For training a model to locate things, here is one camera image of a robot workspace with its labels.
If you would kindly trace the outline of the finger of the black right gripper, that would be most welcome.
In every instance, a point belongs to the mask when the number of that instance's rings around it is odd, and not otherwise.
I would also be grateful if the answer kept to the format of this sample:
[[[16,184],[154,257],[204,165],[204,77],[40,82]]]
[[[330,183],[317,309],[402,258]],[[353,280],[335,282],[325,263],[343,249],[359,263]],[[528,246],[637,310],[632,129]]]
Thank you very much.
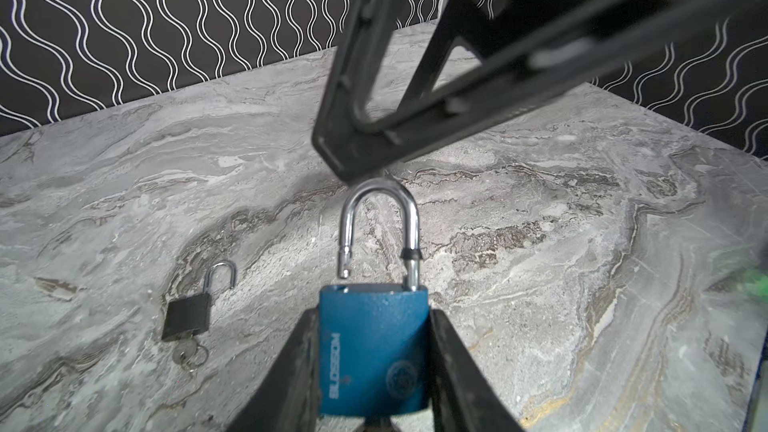
[[[508,25],[504,25],[509,15],[509,4],[510,0],[505,0],[501,10],[490,17],[472,0],[448,0],[444,15],[438,21],[399,108],[433,91],[456,47],[471,52],[481,63],[503,48],[509,35]]]
[[[481,63],[456,47],[433,91],[379,119],[371,96],[403,0],[354,0],[313,130],[316,151],[344,182],[354,183],[533,111],[621,61],[723,17],[670,35],[637,30],[548,42],[504,42]]]

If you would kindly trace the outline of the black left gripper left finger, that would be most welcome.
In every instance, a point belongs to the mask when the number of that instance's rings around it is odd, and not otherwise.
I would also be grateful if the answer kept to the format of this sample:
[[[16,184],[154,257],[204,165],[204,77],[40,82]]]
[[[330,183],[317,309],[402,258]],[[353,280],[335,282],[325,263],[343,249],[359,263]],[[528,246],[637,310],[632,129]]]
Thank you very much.
[[[319,416],[318,311],[305,310],[229,431],[313,431]]]

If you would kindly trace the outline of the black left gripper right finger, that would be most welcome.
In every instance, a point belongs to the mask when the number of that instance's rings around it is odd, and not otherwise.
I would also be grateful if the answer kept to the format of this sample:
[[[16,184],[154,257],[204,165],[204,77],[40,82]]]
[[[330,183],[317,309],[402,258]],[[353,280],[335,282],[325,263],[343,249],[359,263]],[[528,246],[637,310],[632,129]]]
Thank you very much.
[[[444,311],[429,314],[429,390],[436,431],[516,431],[522,427],[495,394]]]

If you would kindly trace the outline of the blue padlock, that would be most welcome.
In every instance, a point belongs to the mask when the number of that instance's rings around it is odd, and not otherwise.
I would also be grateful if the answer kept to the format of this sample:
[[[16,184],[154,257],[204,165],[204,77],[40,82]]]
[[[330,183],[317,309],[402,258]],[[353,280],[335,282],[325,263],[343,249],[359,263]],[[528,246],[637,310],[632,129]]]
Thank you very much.
[[[323,415],[384,418],[428,406],[428,290],[420,283],[419,214],[411,193],[388,178],[352,188],[341,215],[337,275],[352,271],[358,204],[383,193],[403,219],[402,283],[328,285],[319,292],[319,388]]]

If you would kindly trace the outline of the small silver key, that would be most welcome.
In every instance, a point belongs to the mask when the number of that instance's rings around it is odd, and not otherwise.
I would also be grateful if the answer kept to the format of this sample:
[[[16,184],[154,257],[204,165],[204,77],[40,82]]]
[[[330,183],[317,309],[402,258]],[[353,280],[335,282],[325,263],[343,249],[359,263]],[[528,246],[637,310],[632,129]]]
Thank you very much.
[[[208,349],[195,338],[177,341],[172,351],[173,362],[188,371],[194,371],[204,365],[208,357]]]

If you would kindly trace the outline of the black padlock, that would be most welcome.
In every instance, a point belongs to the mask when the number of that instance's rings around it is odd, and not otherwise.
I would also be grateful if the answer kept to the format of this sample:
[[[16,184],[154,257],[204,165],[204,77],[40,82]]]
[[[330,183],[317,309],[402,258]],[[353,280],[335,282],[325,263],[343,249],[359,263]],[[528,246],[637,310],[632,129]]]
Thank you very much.
[[[229,271],[229,288],[237,284],[237,266],[231,260],[221,260],[212,265],[204,275],[200,293],[168,303],[161,340],[174,342],[191,338],[208,331],[212,303],[212,286],[215,273],[220,268]]]

